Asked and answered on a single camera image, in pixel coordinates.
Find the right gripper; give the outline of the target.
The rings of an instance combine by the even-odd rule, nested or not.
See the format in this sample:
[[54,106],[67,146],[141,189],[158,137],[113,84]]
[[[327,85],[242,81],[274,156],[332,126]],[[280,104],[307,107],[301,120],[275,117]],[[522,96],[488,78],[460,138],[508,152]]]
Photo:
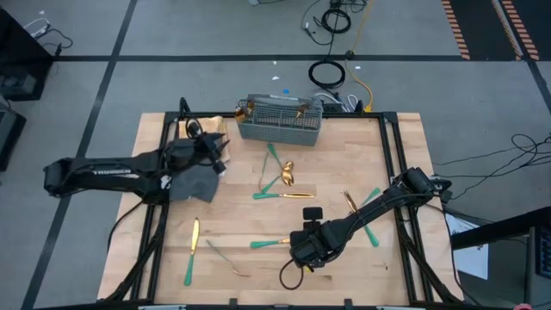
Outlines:
[[290,233],[290,256],[298,267],[324,267],[345,247],[345,224],[325,222],[315,228]]

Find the gold knife green handle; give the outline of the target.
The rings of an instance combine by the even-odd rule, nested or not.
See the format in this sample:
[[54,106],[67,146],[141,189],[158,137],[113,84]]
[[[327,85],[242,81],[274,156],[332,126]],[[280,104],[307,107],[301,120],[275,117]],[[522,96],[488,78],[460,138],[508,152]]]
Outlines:
[[276,194],[276,193],[255,193],[252,195],[252,198],[254,200],[261,200],[261,199],[268,199],[268,198],[314,198],[315,195],[308,194],[308,193],[282,193],[282,194]]
[[258,249],[266,246],[271,245],[282,245],[282,244],[289,244],[290,239],[280,239],[280,240],[270,240],[270,241],[252,241],[250,242],[250,248],[251,249]]
[[191,237],[191,247],[190,247],[190,255],[189,255],[189,262],[186,270],[186,275],[184,277],[183,284],[185,286],[190,286],[193,279],[193,268],[194,268],[194,260],[195,260],[195,251],[198,244],[198,240],[200,237],[200,220],[198,218],[195,218],[194,225],[193,225],[193,231],[192,231],[192,237]]

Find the grey equipment box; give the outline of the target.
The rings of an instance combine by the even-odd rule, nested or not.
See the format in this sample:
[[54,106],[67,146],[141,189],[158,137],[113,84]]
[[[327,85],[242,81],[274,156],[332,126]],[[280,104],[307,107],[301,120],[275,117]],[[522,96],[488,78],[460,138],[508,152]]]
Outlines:
[[529,230],[526,247],[524,300],[533,310],[551,310],[551,279],[536,273],[536,229]]

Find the black desk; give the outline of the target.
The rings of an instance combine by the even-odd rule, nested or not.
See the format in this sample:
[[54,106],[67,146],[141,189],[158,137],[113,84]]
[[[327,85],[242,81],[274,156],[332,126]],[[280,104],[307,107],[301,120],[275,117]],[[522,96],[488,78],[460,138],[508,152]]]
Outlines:
[[551,206],[453,234],[450,244],[453,250],[490,244],[501,239],[526,235],[531,228],[537,226],[551,226]]

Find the black furniture unit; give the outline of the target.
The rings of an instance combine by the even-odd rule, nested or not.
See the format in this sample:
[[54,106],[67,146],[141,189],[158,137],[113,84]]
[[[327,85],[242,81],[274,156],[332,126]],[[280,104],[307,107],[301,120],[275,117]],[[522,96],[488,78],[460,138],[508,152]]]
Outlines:
[[39,100],[52,65],[53,56],[0,7],[0,95]]

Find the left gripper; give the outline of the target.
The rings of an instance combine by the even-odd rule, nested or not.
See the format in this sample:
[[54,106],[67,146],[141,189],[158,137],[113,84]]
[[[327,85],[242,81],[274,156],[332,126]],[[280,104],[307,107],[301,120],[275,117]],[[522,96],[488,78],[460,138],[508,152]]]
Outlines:
[[174,139],[165,147],[165,166],[170,172],[186,171],[196,165],[212,166],[217,175],[226,171],[222,158],[214,157],[214,146],[223,150],[230,140],[225,133],[203,133],[194,139]]

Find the white paper sheet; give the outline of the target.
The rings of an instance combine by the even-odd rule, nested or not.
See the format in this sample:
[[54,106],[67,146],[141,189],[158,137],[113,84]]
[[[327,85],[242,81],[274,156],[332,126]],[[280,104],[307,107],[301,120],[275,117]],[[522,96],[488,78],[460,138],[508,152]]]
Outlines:
[[[446,214],[445,220],[449,226],[451,235],[464,233],[479,226],[453,215]],[[470,276],[483,280],[488,279],[489,269],[489,245],[477,245],[470,248],[453,250],[455,267]]]

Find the black floor box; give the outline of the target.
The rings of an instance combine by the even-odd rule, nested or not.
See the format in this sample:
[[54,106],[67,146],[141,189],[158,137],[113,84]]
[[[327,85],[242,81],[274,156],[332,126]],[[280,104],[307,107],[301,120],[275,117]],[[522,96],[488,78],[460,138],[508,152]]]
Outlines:
[[7,170],[9,159],[27,119],[8,109],[0,110],[0,172]]

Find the black aluminium table frame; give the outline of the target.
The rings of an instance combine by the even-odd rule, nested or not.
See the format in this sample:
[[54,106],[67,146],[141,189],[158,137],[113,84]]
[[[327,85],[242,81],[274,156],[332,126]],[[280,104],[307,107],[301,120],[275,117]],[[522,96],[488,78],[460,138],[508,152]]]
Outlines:
[[[380,244],[373,247],[357,232],[343,254],[314,272],[301,272],[290,261],[287,244],[251,249],[252,241],[286,239],[302,227],[302,209],[320,206],[328,220],[349,213],[346,189],[361,203],[374,188],[384,189],[403,167],[431,174],[430,156],[419,115],[347,116],[322,121],[315,146],[278,145],[281,161],[294,163],[294,185],[277,181],[267,193],[308,193],[314,198],[252,195],[270,183],[278,163],[266,158],[262,141],[245,140],[233,118],[226,119],[230,161],[213,201],[172,203],[159,255],[145,266],[139,296],[157,303],[242,305],[405,305],[424,298],[425,279],[414,262],[403,263],[394,213],[371,223]],[[183,284],[195,218],[200,237],[193,279]],[[205,242],[209,239],[251,277],[237,276]]]

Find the white power adapter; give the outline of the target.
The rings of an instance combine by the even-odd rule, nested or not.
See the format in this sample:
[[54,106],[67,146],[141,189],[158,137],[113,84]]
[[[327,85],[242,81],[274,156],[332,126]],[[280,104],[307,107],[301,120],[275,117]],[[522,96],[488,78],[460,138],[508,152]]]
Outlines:
[[23,28],[33,37],[36,38],[44,34],[51,27],[51,23],[45,17],[37,18],[26,25]]

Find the grey cloth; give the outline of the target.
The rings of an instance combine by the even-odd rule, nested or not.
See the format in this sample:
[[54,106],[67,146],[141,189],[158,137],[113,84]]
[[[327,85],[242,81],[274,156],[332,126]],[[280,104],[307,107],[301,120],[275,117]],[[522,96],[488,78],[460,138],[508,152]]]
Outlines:
[[171,202],[195,198],[211,202],[216,194],[219,175],[206,166],[194,166],[171,179],[169,198]]

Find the grey plastic cutlery basket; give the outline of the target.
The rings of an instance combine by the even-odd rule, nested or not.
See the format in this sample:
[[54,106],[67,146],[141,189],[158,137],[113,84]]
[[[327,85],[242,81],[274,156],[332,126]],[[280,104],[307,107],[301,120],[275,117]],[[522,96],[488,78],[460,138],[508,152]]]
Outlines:
[[[238,101],[236,108],[247,109],[248,101],[255,103],[255,109],[247,110],[247,119],[237,122],[243,139],[299,146],[316,144],[323,114],[319,99],[249,94]],[[310,103],[311,107],[296,119],[297,108],[304,103]]]

